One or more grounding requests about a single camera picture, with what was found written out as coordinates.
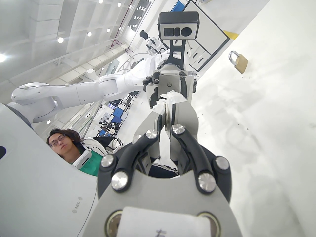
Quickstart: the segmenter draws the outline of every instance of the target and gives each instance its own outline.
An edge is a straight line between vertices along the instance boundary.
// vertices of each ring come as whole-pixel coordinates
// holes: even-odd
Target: white sticker
[[[125,207],[117,237],[210,237],[207,218]]]

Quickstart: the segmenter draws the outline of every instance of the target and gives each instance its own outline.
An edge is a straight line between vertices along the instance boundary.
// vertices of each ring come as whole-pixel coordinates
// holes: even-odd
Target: person
[[[73,164],[82,155],[85,147],[90,149],[92,156],[80,170],[94,176],[98,175],[102,157],[111,152],[115,153],[124,146],[124,143],[115,137],[81,139],[80,135],[71,129],[53,129],[46,143],[69,164]]]

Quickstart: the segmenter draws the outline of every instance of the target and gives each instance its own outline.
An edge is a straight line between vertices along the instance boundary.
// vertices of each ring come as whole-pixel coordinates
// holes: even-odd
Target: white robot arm
[[[168,54],[154,55],[141,61],[126,74],[109,74],[96,81],[63,86],[33,82],[15,89],[8,105],[30,123],[48,120],[64,108],[80,106],[101,99],[121,99],[128,93],[142,90],[143,80],[152,75]]]

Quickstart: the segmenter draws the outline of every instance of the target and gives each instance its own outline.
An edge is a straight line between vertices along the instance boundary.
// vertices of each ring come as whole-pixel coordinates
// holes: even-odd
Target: black cable
[[[106,156],[106,155],[108,154],[107,152],[106,152],[106,154],[105,154],[105,153],[104,153],[100,148],[98,148],[98,147],[92,147],[91,150],[92,150],[93,148],[97,148],[98,150],[100,150],[104,156]]]

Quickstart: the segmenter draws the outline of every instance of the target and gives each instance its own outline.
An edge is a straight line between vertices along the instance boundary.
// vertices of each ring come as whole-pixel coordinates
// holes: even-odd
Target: padlock
[[[233,61],[232,54],[235,54],[237,56],[236,61]],[[235,51],[231,51],[228,55],[228,59],[234,65],[235,69],[238,70],[241,74],[245,72],[248,60],[244,56]]]

